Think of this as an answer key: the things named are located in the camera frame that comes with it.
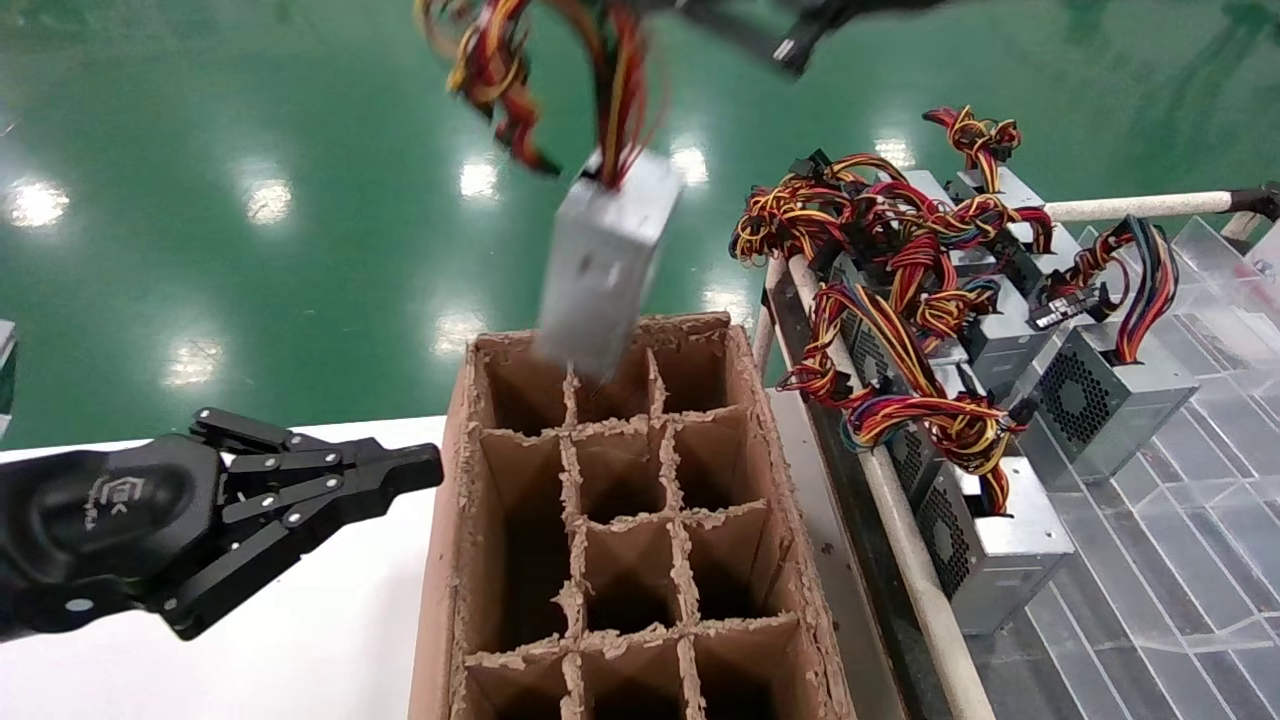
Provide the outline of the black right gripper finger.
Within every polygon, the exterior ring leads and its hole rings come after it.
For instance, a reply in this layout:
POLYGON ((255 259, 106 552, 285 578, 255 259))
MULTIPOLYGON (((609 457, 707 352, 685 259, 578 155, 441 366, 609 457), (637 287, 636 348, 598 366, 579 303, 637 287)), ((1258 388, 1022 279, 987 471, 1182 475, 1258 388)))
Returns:
POLYGON ((942 5, 943 1, 672 1, 669 10, 787 76, 803 76, 819 42, 849 23, 942 5))

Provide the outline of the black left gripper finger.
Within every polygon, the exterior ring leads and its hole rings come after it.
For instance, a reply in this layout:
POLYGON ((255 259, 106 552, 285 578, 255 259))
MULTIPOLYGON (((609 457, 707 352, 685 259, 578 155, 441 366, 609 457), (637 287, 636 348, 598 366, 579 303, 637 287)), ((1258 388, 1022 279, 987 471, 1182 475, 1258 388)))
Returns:
POLYGON ((440 483, 438 470, 326 471, 219 509, 209 532, 163 575, 150 607, 192 641, 342 528, 380 518, 399 496, 440 483))
POLYGON ((189 434, 230 455, 220 500, 275 495, 301 501, 332 492, 396 497, 444 480, 440 450, 431 443, 387 448, 374 438, 319 439, 215 407, 195 414, 189 434))

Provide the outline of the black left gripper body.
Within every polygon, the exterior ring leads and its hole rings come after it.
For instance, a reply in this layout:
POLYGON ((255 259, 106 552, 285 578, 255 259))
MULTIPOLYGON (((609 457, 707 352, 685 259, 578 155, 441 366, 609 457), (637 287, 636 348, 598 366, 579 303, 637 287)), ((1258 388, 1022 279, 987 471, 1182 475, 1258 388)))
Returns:
POLYGON ((156 609, 212 546, 224 469, 183 436, 5 462, 3 639, 156 609))

